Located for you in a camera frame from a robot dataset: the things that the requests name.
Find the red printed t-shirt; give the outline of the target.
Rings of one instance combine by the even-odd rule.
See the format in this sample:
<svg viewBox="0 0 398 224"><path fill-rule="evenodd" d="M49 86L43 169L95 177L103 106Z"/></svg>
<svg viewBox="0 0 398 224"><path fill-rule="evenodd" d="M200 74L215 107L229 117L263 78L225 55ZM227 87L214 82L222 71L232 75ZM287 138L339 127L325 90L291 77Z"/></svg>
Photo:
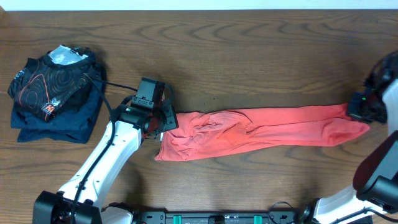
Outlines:
<svg viewBox="0 0 398 224"><path fill-rule="evenodd" d="M274 146L337 146L369 125L346 115L347 105L179 113L164 133L157 161L193 161Z"/></svg>

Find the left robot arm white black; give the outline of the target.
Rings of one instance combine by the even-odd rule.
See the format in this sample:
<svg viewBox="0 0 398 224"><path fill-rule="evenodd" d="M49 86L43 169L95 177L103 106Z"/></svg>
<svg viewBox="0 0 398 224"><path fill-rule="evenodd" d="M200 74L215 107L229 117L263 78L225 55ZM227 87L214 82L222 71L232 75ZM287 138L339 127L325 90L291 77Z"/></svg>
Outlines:
<svg viewBox="0 0 398 224"><path fill-rule="evenodd" d="M146 137L178 128L171 86L142 78L135 95L114 110L101 141L78 172L57 193L43 191L36 199L33 223L134 223L124 205L104 208L106 196L124 164Z"/></svg>

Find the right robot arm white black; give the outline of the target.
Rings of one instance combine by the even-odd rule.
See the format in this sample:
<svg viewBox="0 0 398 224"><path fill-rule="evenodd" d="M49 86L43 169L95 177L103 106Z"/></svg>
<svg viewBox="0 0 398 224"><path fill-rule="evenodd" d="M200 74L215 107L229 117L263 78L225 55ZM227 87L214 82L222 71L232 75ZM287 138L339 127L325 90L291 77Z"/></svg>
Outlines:
<svg viewBox="0 0 398 224"><path fill-rule="evenodd" d="M380 59L348 104L348 116L388 127L387 138L360 163L353 184L308 205L298 223L397 223L397 52Z"/></svg>

